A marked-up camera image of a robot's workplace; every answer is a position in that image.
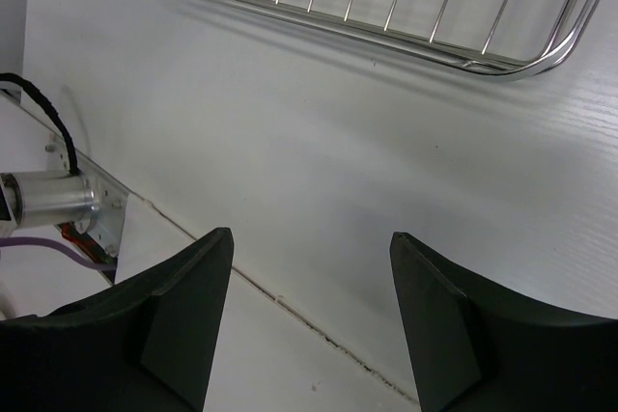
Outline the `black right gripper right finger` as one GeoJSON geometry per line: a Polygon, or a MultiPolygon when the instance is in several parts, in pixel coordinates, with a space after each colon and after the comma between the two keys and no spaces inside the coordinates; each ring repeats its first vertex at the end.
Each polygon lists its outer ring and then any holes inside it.
{"type": "Polygon", "coordinates": [[[616,320],[508,289],[409,233],[390,261],[422,410],[616,410],[616,320]]]}

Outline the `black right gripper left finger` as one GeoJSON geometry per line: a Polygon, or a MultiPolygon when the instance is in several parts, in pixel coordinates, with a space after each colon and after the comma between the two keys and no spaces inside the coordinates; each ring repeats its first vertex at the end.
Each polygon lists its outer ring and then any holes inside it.
{"type": "Polygon", "coordinates": [[[2,410],[203,410],[233,255],[217,228],[47,316],[3,321],[2,410]]]}

